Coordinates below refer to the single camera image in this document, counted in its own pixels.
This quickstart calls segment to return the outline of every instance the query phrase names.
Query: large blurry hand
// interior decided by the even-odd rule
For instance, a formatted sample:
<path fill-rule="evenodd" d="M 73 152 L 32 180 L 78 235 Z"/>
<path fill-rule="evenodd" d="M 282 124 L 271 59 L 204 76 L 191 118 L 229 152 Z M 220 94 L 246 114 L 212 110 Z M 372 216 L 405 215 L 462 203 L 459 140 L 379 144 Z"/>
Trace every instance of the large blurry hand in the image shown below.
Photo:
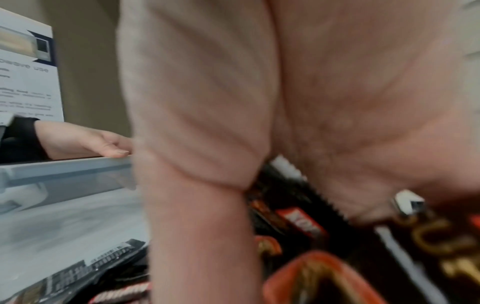
<path fill-rule="evenodd" d="M 64 122 L 35 122 L 41 146 L 51 159 L 94 156 L 125 157 L 132 152 L 130 138 Z"/>
<path fill-rule="evenodd" d="M 388 216 L 403 188 L 431 202 L 479 191 L 455 10 L 450 0 L 124 1 L 120 63 L 156 299 L 260 300 L 241 192 L 271 147 L 358 222 Z"/>

